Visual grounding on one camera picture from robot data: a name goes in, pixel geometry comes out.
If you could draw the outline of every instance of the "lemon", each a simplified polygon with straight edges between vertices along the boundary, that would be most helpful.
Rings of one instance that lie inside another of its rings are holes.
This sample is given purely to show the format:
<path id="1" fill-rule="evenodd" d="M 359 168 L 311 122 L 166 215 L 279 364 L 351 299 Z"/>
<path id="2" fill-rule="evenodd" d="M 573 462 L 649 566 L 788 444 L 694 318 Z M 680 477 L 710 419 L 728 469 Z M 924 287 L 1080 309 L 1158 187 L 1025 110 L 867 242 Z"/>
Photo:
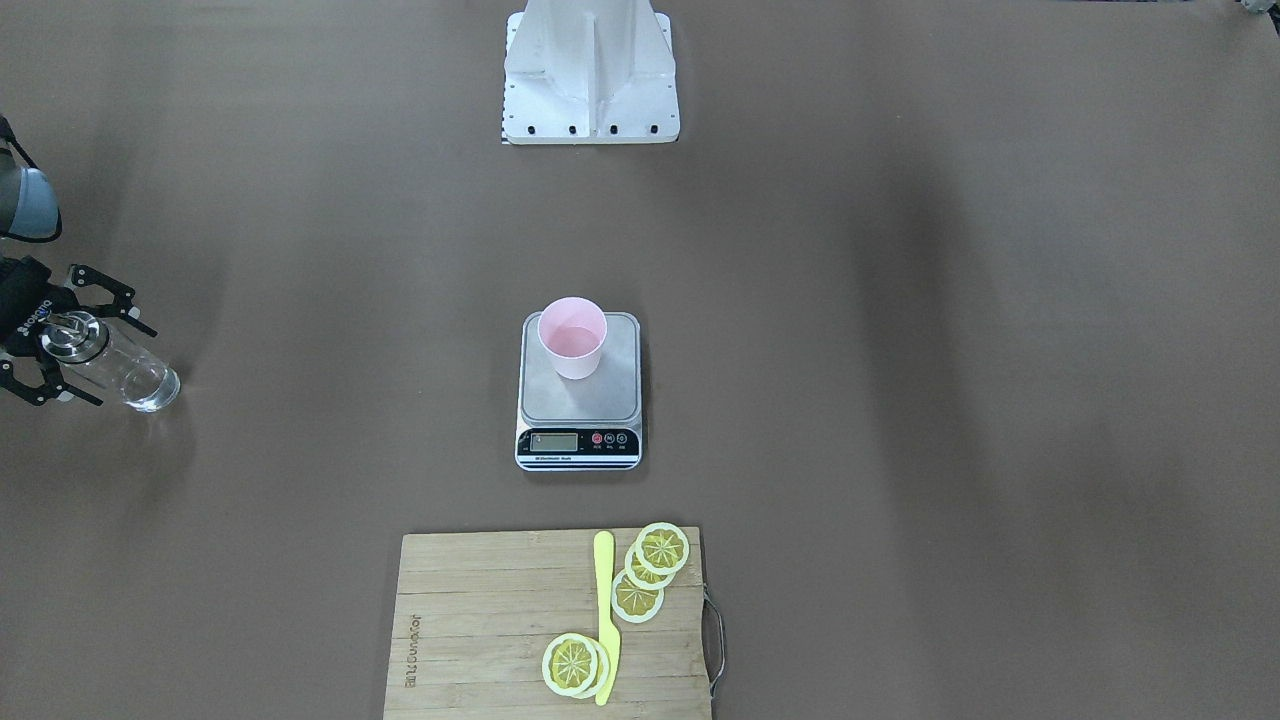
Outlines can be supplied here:
<path id="1" fill-rule="evenodd" d="M 577 633 L 553 639 L 543 653 L 543 682 L 556 694 L 576 696 L 590 689 L 600 671 L 595 641 Z"/>
<path id="2" fill-rule="evenodd" d="M 627 623 L 644 623 L 653 618 L 662 609 L 663 591 L 646 591 L 631 584 L 626 573 L 618 573 L 613 578 L 613 593 L 609 603 L 613 611 Z"/>
<path id="3" fill-rule="evenodd" d="M 689 562 L 689 538 L 671 523 L 653 523 L 634 543 L 636 562 L 655 575 L 672 575 Z"/>
<path id="4" fill-rule="evenodd" d="M 605 651 L 604 646 L 600 644 L 600 642 L 596 641 L 595 638 L 586 638 L 586 639 L 590 641 L 591 647 L 595 650 L 595 657 L 600 661 L 600 669 L 595 673 L 595 682 L 591 683 L 591 687 L 573 696 L 577 700 L 586 700 L 589 697 L 595 697 L 595 693 L 600 692 L 600 688 L 604 687 L 604 682 L 609 679 L 608 651 Z"/>
<path id="5" fill-rule="evenodd" d="M 644 565 L 636 560 L 636 546 L 627 548 L 626 560 L 622 561 L 622 571 L 626 574 L 627 580 L 632 585 L 643 591 L 660 591 L 662 588 L 671 584 L 671 580 L 676 578 L 676 574 L 659 575 L 657 573 L 650 573 L 644 569 Z"/>

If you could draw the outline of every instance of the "brown surface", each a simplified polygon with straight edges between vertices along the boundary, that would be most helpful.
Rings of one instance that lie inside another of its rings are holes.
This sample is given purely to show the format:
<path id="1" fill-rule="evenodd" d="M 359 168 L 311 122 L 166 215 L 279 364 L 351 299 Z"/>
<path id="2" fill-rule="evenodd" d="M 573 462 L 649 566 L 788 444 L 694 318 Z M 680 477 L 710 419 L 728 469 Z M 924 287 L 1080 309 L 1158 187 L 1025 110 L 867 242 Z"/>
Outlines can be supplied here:
<path id="1" fill-rule="evenodd" d="M 640 528 L 612 532 L 621 570 Z M 557 696 L 541 676 L 556 637 L 598 637 L 595 530 L 404 536 L 383 719 L 709 719 L 701 538 L 685 532 L 689 562 L 658 614 L 614 618 L 622 661 L 603 707 Z"/>
<path id="2" fill-rule="evenodd" d="M 401 536 L 666 519 L 726 720 L 1280 716 L 1266 18 L 659 4 L 684 137 L 572 150 L 497 142 L 518 5 L 5 5 L 37 255 L 184 387 L 0 398 L 0 715 L 379 717 Z M 567 293 L 643 324 L 636 471 L 512 462 Z"/>

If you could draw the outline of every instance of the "cup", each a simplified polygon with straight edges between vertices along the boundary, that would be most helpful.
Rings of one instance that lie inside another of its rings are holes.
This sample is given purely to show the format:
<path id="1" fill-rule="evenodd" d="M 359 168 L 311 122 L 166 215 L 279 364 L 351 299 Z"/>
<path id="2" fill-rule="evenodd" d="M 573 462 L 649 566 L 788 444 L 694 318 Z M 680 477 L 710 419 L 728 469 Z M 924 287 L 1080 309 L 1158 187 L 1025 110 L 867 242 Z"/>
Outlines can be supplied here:
<path id="1" fill-rule="evenodd" d="M 600 365 L 609 323 L 585 297 L 561 297 L 538 318 L 538 340 L 562 378 L 580 380 Z"/>

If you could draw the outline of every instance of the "wooden cutting board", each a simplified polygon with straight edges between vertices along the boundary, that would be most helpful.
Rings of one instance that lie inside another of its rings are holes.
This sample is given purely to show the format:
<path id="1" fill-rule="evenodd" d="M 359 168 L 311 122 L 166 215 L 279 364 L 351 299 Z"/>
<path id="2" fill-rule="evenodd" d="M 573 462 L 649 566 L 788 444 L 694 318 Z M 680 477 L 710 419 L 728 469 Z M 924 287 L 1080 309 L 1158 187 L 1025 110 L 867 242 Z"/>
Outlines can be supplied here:
<path id="1" fill-rule="evenodd" d="M 689 564 L 658 615 L 613 616 L 622 653 L 604 707 L 552 693 L 541 674 L 556 635 L 596 637 L 595 530 L 404 536 L 383 719 L 710 720 L 701 538 L 682 529 Z M 639 533 L 613 530 L 614 571 Z"/>

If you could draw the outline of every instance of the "kitchen scale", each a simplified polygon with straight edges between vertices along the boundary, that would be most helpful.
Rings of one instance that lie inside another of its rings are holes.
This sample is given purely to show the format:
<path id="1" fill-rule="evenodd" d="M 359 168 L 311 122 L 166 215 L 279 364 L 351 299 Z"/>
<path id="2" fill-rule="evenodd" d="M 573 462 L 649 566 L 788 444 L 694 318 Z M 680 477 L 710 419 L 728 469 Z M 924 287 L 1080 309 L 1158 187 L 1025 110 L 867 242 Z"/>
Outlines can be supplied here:
<path id="1" fill-rule="evenodd" d="M 640 464 L 640 323 L 605 313 L 600 366 L 581 380 L 552 368 L 534 313 L 520 342 L 516 464 L 532 471 L 630 470 Z"/>

